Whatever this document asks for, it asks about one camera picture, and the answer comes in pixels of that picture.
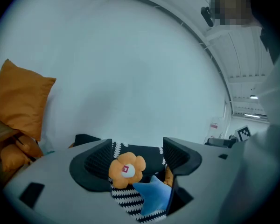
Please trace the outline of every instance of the black and white patterned fabric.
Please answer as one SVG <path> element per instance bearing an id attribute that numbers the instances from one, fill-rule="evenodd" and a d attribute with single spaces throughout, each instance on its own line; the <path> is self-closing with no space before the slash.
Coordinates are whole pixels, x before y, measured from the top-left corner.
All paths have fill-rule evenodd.
<path id="1" fill-rule="evenodd" d="M 116 159 L 120 154 L 132 152 L 136 156 L 142 156 L 146 162 L 146 169 L 142 172 L 141 182 L 149 182 L 152 175 L 156 175 L 161 181 L 165 179 L 166 162 L 163 157 L 162 147 L 145 147 L 128 145 L 113 142 L 113 158 Z M 112 186 L 112 179 L 109 179 L 112 187 L 112 197 L 132 218 L 140 223 L 156 223 L 166 218 L 166 210 L 157 210 L 150 215 L 141 215 L 143 198 L 132 185 L 125 189 L 117 189 Z"/>

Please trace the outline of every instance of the plush toy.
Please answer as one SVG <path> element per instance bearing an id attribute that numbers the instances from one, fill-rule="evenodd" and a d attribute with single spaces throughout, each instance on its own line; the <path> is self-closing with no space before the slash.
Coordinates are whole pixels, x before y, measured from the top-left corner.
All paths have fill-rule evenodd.
<path id="1" fill-rule="evenodd" d="M 136 157 L 131 152 L 119 155 L 109 168 L 109 177 L 113 179 L 113 187 L 124 189 L 128 184 L 139 182 L 145 167 L 145 160 L 141 156 Z"/>
<path id="2" fill-rule="evenodd" d="M 169 204 L 171 187 L 152 176 L 150 183 L 134 183 L 133 187 L 144 199 L 141 215 L 146 216 L 156 210 L 166 210 Z"/>

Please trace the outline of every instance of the blue plush toy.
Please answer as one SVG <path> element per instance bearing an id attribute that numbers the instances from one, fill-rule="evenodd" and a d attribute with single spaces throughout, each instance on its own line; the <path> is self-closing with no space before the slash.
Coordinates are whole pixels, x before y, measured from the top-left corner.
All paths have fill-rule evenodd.
<path id="1" fill-rule="evenodd" d="M 166 210 L 171 187 L 162 183 L 156 176 L 151 177 L 150 183 L 137 182 L 133 186 L 144 199 L 141 215 L 146 216 L 156 210 Z"/>

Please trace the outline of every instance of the black rectangle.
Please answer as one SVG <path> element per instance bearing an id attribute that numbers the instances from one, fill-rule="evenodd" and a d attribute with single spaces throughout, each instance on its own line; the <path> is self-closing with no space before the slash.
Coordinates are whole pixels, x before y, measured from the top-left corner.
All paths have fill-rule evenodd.
<path id="1" fill-rule="evenodd" d="M 20 196 L 20 200 L 28 207 L 33 208 L 45 185 L 32 182 Z"/>

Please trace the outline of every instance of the white ceiling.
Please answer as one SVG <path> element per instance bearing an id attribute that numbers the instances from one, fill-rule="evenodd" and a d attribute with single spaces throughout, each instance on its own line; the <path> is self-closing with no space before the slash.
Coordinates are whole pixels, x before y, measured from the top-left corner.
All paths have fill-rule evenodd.
<path id="1" fill-rule="evenodd" d="M 177 15 L 203 40 L 215 58 L 231 97 L 234 115 L 265 115 L 258 100 L 251 100 L 257 87 L 273 69 L 269 53 L 260 40 L 261 29 L 226 26 L 210 28 L 201 16 L 201 7 L 208 7 L 210 0 L 151 0 L 166 3 L 166 9 L 178 11 Z"/>

